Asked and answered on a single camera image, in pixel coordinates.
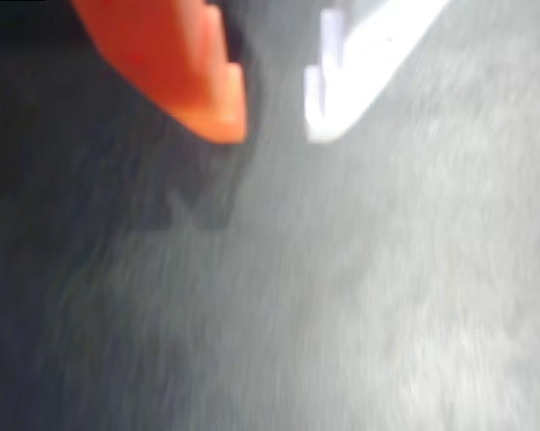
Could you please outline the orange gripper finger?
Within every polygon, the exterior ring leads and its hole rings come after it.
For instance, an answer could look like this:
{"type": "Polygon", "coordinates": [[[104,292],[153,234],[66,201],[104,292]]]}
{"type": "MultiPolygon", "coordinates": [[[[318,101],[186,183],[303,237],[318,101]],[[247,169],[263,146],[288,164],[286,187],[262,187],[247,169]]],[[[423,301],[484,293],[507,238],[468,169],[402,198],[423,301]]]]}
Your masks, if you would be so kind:
{"type": "Polygon", "coordinates": [[[244,141],[243,69],[228,58],[218,6],[196,0],[72,6],[101,56],[159,109],[211,143],[244,141]]]}

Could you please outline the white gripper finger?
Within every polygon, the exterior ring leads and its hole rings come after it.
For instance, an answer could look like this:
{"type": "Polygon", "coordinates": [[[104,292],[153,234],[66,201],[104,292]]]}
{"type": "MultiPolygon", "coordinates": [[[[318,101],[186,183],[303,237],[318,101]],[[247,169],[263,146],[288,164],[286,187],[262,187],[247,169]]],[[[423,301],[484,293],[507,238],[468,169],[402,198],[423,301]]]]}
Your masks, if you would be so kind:
{"type": "Polygon", "coordinates": [[[366,113],[447,2],[384,1],[348,27],[342,7],[320,13],[317,62],[304,71],[305,136],[328,144],[366,113]]]}

